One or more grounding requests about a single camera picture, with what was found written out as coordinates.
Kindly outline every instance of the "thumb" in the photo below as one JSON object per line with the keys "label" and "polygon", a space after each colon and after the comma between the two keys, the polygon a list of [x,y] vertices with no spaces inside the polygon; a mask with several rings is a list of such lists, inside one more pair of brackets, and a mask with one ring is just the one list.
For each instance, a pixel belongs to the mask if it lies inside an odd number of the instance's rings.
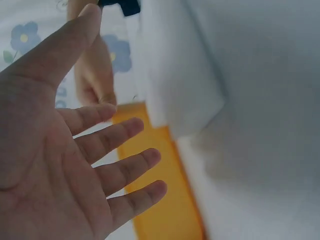
{"label": "thumb", "polygon": [[82,52],[91,46],[100,24],[101,9],[88,4],[78,18],[67,22],[12,64],[9,73],[45,83],[56,90]]}
{"label": "thumb", "polygon": [[106,75],[105,79],[97,79],[92,83],[96,97],[100,104],[117,105],[117,97],[114,89],[114,75],[112,70]]}

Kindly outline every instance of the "finger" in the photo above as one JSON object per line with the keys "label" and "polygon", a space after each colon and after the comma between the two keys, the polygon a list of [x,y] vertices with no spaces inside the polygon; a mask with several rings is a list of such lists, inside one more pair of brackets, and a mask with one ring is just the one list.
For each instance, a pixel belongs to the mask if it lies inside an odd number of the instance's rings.
{"label": "finger", "polygon": [[77,65],[74,67],[74,78],[75,78],[75,91],[76,96],[80,103],[84,106],[92,106],[99,103],[97,95],[88,83],[88,81],[76,70]]}
{"label": "finger", "polygon": [[116,113],[116,108],[111,104],[100,104],[77,109],[64,108],[57,111],[63,117],[72,136],[75,136],[99,123],[108,121]]}
{"label": "finger", "polygon": [[131,118],[92,134],[78,137],[75,142],[88,163],[94,164],[143,129],[142,120]]}
{"label": "finger", "polygon": [[105,196],[108,197],[132,183],[159,163],[160,159],[160,152],[150,148],[121,161],[96,167]]}
{"label": "finger", "polygon": [[108,199],[113,231],[158,203],[166,193],[167,185],[159,180],[138,191]]}
{"label": "finger", "polygon": [[10,68],[12,74],[58,87],[100,31],[101,9],[88,4],[79,17],[50,35]]}

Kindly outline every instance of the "white fabric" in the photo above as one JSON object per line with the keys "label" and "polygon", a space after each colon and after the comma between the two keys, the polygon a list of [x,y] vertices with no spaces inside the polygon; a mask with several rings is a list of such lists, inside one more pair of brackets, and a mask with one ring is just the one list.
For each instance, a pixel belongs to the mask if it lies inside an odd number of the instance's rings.
{"label": "white fabric", "polygon": [[188,2],[228,92],[203,133],[178,141],[208,235],[318,240],[320,2]]}
{"label": "white fabric", "polygon": [[143,1],[141,42],[152,125],[168,125],[175,139],[201,131],[225,101],[184,1]]}

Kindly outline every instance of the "white cloth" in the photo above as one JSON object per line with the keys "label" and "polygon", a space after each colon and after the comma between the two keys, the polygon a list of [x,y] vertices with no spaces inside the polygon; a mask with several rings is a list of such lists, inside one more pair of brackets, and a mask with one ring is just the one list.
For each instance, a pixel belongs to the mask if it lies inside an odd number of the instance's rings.
{"label": "white cloth", "polygon": [[183,0],[142,1],[141,49],[152,125],[168,125],[175,139],[201,131],[225,100]]}

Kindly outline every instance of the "white surface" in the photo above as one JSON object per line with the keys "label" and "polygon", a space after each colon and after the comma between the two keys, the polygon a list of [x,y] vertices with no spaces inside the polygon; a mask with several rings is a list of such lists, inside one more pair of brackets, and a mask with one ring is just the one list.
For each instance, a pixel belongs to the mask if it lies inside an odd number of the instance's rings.
{"label": "white surface", "polygon": [[320,2],[189,3],[228,91],[178,141],[210,238],[318,240]]}
{"label": "white surface", "polygon": [[143,1],[141,40],[152,125],[168,125],[175,139],[199,132],[225,101],[184,1]]}
{"label": "white surface", "polygon": [[[3,51],[12,52],[11,31],[17,25],[25,25],[30,21],[38,25],[38,35],[41,40],[55,32],[66,22],[66,3],[67,0],[2,0],[0,1],[0,70],[8,66],[2,56]],[[101,34],[114,34],[121,40],[128,40],[127,25],[123,18],[120,7],[112,6],[104,9],[102,15]],[[126,73],[116,73],[114,76],[115,90],[118,102],[132,103],[139,99],[133,70]],[[56,97],[57,107],[78,108],[80,103],[76,98],[74,73],[71,70],[58,89]],[[85,133],[92,133],[106,127],[108,124],[101,124],[93,127]],[[117,160],[116,152],[112,152],[100,160],[95,166],[110,164]],[[115,194],[123,195],[124,190]],[[112,233],[108,240],[135,240],[136,234],[132,222],[128,222],[116,232]]]}

